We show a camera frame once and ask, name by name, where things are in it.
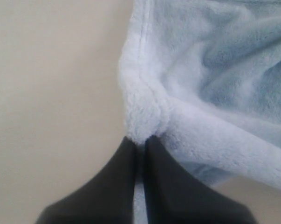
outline fuzzy fabric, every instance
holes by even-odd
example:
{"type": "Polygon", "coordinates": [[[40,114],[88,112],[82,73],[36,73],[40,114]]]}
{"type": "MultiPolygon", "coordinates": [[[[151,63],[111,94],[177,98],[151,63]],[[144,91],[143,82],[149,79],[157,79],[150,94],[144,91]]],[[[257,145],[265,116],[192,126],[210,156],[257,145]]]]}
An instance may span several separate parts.
{"type": "Polygon", "coordinates": [[[281,0],[134,0],[119,67],[135,143],[281,189],[281,0]]]}

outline beige wall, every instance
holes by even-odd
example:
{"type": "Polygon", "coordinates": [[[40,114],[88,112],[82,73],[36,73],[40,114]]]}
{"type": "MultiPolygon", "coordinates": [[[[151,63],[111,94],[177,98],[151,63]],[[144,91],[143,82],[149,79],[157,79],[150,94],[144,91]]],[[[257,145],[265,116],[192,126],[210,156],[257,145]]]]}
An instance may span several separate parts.
{"type": "MultiPolygon", "coordinates": [[[[33,223],[116,150],[130,11],[130,0],[0,0],[0,224],[33,223]]],[[[220,190],[281,224],[280,192],[241,179],[220,190]]]]}

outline light blue blanket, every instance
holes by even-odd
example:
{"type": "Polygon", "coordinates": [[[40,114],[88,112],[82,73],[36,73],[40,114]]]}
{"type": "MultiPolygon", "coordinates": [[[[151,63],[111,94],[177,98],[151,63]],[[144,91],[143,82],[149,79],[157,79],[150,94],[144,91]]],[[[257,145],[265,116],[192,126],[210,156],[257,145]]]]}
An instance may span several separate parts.
{"type": "Polygon", "coordinates": [[[209,185],[281,189],[281,0],[134,0],[119,80],[134,142],[159,136],[209,185]]]}

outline fleece blanket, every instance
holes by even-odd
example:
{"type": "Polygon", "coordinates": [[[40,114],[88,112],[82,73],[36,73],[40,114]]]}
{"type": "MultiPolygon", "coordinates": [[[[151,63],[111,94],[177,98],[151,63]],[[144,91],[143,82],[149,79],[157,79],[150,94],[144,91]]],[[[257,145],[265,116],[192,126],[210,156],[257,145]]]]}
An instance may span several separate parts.
{"type": "Polygon", "coordinates": [[[119,68],[135,143],[159,136],[207,185],[281,189],[281,0],[134,0],[119,68]]]}

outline plush texture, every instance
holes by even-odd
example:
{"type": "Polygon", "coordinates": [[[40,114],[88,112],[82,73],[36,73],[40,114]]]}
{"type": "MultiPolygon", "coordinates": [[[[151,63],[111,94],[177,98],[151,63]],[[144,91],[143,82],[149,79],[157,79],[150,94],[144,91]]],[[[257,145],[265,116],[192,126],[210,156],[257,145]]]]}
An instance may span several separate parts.
{"type": "Polygon", "coordinates": [[[281,0],[134,0],[119,67],[135,143],[281,189],[281,0]]]}

